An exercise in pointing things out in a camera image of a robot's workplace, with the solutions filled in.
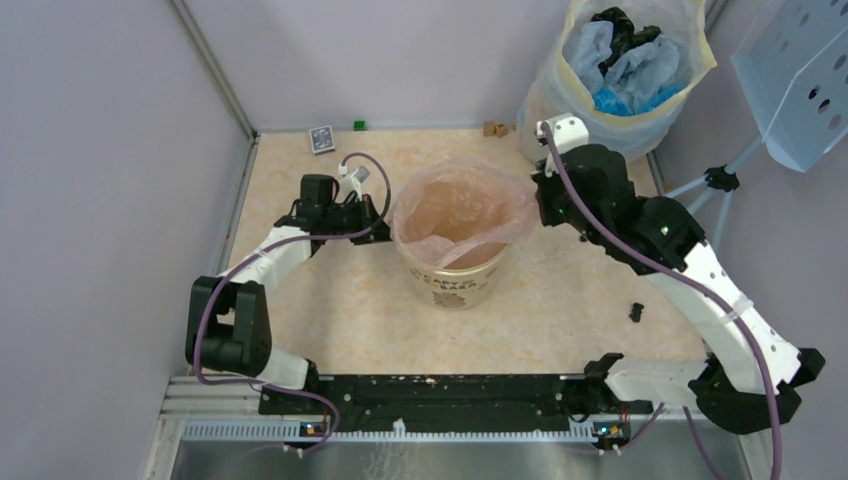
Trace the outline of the pink plastic trash bag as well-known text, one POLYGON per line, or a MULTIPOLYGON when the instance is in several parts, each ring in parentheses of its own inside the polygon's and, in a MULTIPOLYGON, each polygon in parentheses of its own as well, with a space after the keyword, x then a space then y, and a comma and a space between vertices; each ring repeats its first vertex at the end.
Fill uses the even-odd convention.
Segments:
POLYGON ((398 253, 433 270, 480 266, 539 223, 528 179, 467 157, 416 173, 389 213, 398 253))

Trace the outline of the cream capybara trash bin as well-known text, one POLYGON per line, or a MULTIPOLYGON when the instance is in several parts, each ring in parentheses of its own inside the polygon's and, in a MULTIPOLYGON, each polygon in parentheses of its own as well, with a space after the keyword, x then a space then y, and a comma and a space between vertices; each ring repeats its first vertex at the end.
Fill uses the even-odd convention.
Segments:
POLYGON ((413 285, 431 305, 442 309, 471 308, 491 293, 497 282, 497 267, 504 248, 486 263, 463 270, 433 270, 405 259, 413 285))

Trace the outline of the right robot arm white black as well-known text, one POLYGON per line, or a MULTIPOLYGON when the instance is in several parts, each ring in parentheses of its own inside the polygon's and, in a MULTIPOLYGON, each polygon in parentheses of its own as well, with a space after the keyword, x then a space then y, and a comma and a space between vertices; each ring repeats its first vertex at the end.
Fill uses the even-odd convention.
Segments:
POLYGON ((608 353, 588 363, 586 397, 594 409, 639 401, 693 407, 738 435, 794 417, 798 390, 818 377, 823 355, 793 346, 764 320, 680 202, 639 195, 624 158, 596 144, 540 160, 532 181, 544 225, 570 225, 626 264, 684 315, 707 348, 695 361, 608 353))

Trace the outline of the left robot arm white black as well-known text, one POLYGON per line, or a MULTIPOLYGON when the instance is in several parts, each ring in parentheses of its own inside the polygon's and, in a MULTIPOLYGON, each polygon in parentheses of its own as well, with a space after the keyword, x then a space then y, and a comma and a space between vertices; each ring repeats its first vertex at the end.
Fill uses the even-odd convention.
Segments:
POLYGON ((320 386, 308 378, 307 359, 273 344, 268 296, 328 241, 355 245, 387 242, 390 230, 362 185, 359 167, 336 179, 308 174, 290 211, 236 266, 201 276, 191 287, 186 360, 204 368, 243 375, 282 387, 283 401, 297 413, 319 404, 320 386))

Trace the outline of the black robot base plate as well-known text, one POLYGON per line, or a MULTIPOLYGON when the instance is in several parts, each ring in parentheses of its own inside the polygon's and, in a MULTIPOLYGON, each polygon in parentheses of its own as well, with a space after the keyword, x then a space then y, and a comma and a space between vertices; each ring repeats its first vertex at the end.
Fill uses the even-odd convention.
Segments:
POLYGON ((310 369, 304 396, 261 391, 265 416, 314 417, 340 433, 383 432, 402 421, 412 433, 567 431, 579 420, 650 414, 649 401, 621 402, 597 378, 569 374, 354 375, 310 369))

